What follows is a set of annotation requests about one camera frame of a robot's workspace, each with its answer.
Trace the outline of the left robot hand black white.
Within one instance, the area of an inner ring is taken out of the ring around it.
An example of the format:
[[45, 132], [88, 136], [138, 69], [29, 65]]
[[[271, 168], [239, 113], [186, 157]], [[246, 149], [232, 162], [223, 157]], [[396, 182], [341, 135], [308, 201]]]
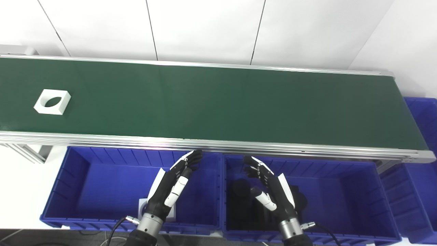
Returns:
[[192, 172], [198, 167], [203, 151], [193, 150], [181, 156], [172, 167], [163, 174], [154, 194], [148, 199], [145, 213], [166, 221], [172, 207], [176, 204], [186, 187]]

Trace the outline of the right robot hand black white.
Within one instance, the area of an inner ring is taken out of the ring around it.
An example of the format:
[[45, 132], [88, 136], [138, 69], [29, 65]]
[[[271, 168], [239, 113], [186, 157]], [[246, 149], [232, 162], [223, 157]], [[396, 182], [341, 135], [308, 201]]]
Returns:
[[277, 222], [296, 220], [294, 198], [284, 175], [275, 175], [264, 162], [253, 156], [244, 156], [243, 162], [247, 176], [259, 179], [267, 190], [264, 192], [259, 187], [252, 187], [251, 195], [272, 212]]

